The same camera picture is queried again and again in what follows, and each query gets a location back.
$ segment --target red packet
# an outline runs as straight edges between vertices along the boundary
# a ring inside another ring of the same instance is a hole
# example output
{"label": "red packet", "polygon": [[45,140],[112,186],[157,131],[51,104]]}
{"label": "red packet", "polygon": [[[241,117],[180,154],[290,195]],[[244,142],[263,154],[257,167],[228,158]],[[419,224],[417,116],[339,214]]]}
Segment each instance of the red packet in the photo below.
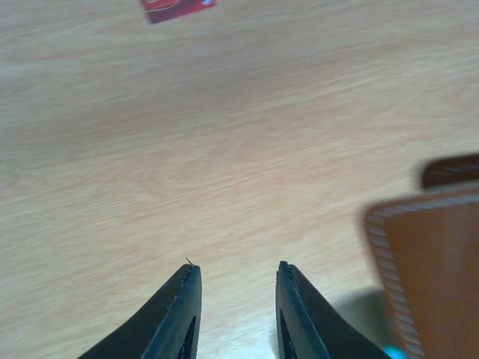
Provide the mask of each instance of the red packet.
{"label": "red packet", "polygon": [[140,0],[140,2],[152,24],[195,13],[216,5],[216,0]]}

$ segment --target wooden table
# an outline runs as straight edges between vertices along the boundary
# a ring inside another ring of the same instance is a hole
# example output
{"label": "wooden table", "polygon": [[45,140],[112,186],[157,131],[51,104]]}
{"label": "wooden table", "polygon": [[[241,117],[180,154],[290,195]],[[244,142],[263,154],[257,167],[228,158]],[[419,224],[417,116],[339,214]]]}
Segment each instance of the wooden table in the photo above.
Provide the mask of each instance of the wooden table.
{"label": "wooden table", "polygon": [[0,358],[74,358],[188,257],[200,359],[274,358],[275,271],[376,285],[361,208],[479,148],[476,1],[0,1]]}

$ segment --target card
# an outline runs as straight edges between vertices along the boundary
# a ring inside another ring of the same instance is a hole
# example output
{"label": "card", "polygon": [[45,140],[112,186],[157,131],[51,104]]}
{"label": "card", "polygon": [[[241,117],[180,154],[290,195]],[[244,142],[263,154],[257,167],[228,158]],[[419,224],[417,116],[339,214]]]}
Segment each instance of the card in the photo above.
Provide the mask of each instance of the card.
{"label": "card", "polygon": [[150,23],[157,24],[213,7],[216,0],[140,0]]}

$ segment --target blue object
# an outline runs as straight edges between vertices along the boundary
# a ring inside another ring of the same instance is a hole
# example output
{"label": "blue object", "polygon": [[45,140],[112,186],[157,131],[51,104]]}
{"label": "blue object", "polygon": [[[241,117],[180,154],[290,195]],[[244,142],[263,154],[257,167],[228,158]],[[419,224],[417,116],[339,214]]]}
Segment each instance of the blue object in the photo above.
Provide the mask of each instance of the blue object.
{"label": "blue object", "polygon": [[389,355],[391,359],[407,359],[406,353],[393,346],[385,346],[382,350]]}

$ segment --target brown leather object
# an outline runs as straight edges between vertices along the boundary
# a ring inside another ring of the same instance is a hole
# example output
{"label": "brown leather object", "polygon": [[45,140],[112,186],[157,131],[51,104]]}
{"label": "brown leather object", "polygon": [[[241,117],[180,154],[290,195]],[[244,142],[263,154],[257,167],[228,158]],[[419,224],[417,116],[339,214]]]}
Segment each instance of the brown leather object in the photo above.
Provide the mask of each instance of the brown leather object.
{"label": "brown leather object", "polygon": [[479,153],[434,159],[424,166],[421,187],[434,188],[479,180]]}
{"label": "brown leather object", "polygon": [[479,358],[479,182],[373,205],[364,231],[409,358]]}

